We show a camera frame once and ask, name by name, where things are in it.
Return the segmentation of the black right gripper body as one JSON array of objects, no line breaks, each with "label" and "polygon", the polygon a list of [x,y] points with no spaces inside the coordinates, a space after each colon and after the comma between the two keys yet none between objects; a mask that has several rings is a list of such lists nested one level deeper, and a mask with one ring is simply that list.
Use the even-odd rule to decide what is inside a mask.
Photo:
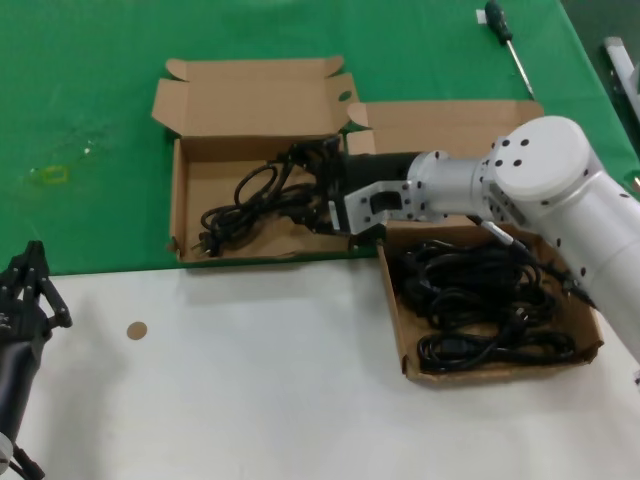
[{"label": "black right gripper body", "polygon": [[337,199],[378,181],[405,180],[418,152],[348,155],[339,152],[321,167],[320,192]]}]

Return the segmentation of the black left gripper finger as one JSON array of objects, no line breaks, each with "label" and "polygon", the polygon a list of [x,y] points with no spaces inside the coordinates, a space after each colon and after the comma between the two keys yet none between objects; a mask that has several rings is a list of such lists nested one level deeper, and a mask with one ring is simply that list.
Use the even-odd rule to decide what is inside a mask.
[{"label": "black left gripper finger", "polygon": [[36,308],[43,297],[53,311],[53,316],[48,318],[49,328],[70,328],[73,322],[68,307],[49,278],[44,244],[41,241],[29,241],[26,254],[24,302]]},{"label": "black left gripper finger", "polygon": [[1,301],[13,300],[24,287],[25,280],[34,267],[33,254],[36,242],[29,241],[25,250],[11,258],[1,273]]}]

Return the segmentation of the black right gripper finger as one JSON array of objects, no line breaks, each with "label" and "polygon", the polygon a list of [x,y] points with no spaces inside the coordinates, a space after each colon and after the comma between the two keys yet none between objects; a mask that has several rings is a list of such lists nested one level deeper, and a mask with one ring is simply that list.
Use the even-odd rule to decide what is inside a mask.
[{"label": "black right gripper finger", "polygon": [[295,223],[315,234],[333,234],[328,197],[324,193],[306,191],[296,195],[298,201]]},{"label": "black right gripper finger", "polygon": [[341,156],[342,138],[339,135],[305,140],[290,147],[290,161],[298,166],[336,161]]}]

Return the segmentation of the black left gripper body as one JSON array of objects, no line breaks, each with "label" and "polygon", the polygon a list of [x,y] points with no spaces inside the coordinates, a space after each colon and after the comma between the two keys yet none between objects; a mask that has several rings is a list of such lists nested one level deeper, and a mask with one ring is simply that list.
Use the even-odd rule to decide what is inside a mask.
[{"label": "black left gripper body", "polygon": [[16,440],[50,338],[48,320],[39,307],[22,301],[1,311],[1,433]]}]

